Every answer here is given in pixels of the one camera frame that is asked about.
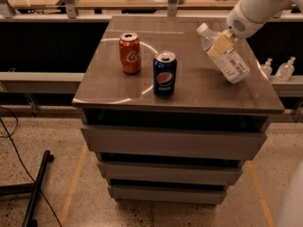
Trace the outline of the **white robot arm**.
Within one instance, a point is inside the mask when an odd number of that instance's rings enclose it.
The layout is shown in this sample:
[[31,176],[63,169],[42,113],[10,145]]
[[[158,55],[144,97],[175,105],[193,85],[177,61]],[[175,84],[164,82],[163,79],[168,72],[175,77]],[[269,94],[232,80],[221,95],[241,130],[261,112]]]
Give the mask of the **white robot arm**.
[[[234,45],[236,38],[254,35],[275,14],[295,4],[303,9],[303,0],[240,0],[226,18],[226,31],[210,47],[211,59],[219,58]],[[303,227],[303,163],[289,183],[276,227]]]

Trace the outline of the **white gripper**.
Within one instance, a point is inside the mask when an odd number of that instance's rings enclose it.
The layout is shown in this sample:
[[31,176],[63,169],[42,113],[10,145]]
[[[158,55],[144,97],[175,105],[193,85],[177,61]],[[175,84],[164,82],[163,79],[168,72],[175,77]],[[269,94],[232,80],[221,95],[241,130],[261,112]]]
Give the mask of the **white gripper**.
[[249,20],[242,12],[241,5],[237,4],[227,16],[226,26],[228,29],[219,34],[207,52],[211,59],[218,59],[224,52],[231,49],[236,42],[235,37],[249,38],[260,30],[264,24]]

